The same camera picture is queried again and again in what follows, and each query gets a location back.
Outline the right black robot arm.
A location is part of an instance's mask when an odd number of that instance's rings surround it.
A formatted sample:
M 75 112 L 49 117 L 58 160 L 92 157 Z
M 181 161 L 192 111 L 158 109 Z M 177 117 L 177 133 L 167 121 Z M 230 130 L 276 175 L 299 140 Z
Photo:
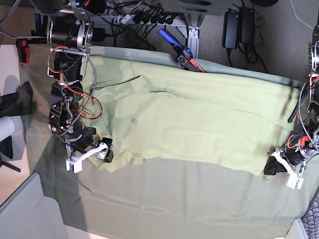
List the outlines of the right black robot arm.
M 106 163 L 113 160 L 112 140 L 95 141 L 96 129 L 86 127 L 81 121 L 86 117 L 89 103 L 99 103 L 94 98 L 97 75 L 89 93 L 84 92 L 81 82 L 87 65 L 92 65 L 89 54 L 94 23 L 90 14 L 102 13 L 105 9 L 104 0 L 57 1 L 47 32 L 48 42 L 55 46 L 47 61 L 48 76 L 55 78 L 47 126 L 64 142 L 70 164 L 90 156 Z

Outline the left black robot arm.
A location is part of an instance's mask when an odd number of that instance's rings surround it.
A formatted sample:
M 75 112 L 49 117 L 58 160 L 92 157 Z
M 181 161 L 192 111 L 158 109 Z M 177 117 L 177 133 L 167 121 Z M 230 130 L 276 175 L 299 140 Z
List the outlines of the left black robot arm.
M 294 129 L 286 143 L 276 149 L 280 158 L 288 166 L 281 164 L 276 158 L 275 153 L 269 153 L 265 175 L 276 175 L 280 172 L 288 172 L 291 168 L 295 171 L 296 166 L 302 165 L 300 173 L 305 170 L 307 163 L 314 156 L 319 154 L 319 26 L 313 30 L 312 41 L 309 43 L 309 67 L 310 73 L 303 83 L 288 122 L 294 123 Z

